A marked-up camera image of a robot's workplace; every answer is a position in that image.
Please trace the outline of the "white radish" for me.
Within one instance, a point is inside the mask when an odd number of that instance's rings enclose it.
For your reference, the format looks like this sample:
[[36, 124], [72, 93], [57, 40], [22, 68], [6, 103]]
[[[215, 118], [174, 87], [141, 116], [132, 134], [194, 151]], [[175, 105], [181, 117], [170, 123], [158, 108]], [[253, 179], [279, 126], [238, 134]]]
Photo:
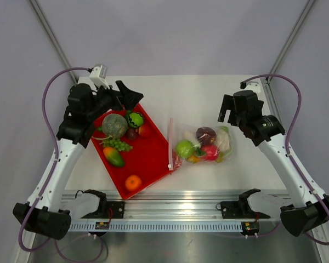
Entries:
[[196, 135], [193, 132], [186, 130], [183, 132], [183, 137], [185, 140], [190, 141], [193, 147], [201, 147], [201, 143], [198, 141]]

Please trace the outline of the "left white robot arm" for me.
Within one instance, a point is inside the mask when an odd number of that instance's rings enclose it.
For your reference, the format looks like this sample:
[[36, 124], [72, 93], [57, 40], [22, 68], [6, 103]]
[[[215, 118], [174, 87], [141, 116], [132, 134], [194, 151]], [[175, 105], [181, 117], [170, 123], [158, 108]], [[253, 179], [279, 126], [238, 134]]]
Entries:
[[68, 210], [60, 200], [72, 170], [96, 130], [94, 122], [108, 110], [132, 110], [144, 97], [116, 81], [117, 90], [107, 84], [80, 83], [70, 89], [63, 122], [53, 133], [54, 151], [33, 194], [26, 203], [17, 203], [13, 215], [27, 230], [50, 239], [61, 240], [71, 225]]

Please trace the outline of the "clear zip top bag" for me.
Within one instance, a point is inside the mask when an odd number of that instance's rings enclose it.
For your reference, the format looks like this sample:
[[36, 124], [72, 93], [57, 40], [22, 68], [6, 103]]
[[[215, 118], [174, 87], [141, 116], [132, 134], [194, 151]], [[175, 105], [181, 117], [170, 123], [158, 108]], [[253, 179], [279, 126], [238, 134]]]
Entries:
[[234, 148], [227, 126], [193, 127], [169, 120], [168, 168], [174, 171], [184, 163], [221, 163], [228, 159]]

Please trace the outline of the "yellow starfruit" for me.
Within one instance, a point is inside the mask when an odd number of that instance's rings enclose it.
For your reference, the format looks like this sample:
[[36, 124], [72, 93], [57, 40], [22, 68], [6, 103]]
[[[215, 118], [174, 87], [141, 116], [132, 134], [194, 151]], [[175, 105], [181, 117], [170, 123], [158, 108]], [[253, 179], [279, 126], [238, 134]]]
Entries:
[[215, 162], [221, 163], [224, 160], [224, 158], [225, 158], [225, 154], [223, 152], [220, 152]]

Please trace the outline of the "dark red plum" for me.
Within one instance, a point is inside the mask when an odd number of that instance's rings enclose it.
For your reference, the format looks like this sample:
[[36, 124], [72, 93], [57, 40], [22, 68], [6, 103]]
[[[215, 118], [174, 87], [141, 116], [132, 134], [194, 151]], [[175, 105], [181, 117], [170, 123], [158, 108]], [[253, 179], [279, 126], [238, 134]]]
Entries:
[[216, 132], [210, 127], [200, 127], [195, 134], [201, 145], [213, 144], [217, 138]]

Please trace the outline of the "white cauliflower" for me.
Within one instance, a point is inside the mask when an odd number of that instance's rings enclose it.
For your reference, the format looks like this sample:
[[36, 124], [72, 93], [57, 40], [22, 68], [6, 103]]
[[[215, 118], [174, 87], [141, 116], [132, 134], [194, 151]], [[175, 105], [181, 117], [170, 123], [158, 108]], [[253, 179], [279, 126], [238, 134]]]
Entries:
[[226, 126], [220, 126], [216, 131], [215, 145], [218, 147], [220, 152], [228, 155], [232, 151], [232, 142], [229, 129]]

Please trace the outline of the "green apple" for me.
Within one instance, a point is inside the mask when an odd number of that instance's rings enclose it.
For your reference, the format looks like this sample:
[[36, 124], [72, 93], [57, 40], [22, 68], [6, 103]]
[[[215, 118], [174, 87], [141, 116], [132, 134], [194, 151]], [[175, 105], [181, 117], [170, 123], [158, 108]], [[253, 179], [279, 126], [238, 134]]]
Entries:
[[175, 151], [180, 158], [189, 158], [194, 153], [194, 146], [189, 140], [180, 140], [176, 147]]

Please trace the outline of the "red orange mango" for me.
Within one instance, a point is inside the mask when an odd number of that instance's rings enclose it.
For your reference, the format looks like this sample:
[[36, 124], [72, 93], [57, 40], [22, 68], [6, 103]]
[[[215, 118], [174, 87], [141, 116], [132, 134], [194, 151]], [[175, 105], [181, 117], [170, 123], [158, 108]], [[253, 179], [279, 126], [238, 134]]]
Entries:
[[195, 155], [190, 156], [189, 158], [186, 159], [189, 163], [195, 164], [199, 163], [201, 159]]

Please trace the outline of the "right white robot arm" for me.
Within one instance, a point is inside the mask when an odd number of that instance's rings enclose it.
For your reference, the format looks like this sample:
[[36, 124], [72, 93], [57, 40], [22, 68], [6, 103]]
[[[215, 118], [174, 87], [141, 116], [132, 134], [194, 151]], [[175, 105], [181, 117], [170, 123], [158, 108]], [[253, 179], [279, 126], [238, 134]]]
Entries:
[[263, 105], [251, 90], [224, 95], [219, 120], [229, 111], [228, 123], [238, 127], [272, 164], [292, 202], [281, 207], [280, 220], [297, 237], [329, 221], [329, 195], [292, 152], [279, 120], [262, 113]]

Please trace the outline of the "red tomato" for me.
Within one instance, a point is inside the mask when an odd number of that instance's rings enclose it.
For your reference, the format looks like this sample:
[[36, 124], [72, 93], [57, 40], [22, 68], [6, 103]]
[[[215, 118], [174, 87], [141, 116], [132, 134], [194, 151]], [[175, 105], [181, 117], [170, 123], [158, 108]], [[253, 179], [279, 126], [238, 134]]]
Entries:
[[201, 157], [204, 161], [216, 161], [219, 155], [219, 149], [216, 145], [204, 145], [201, 147], [204, 155]]

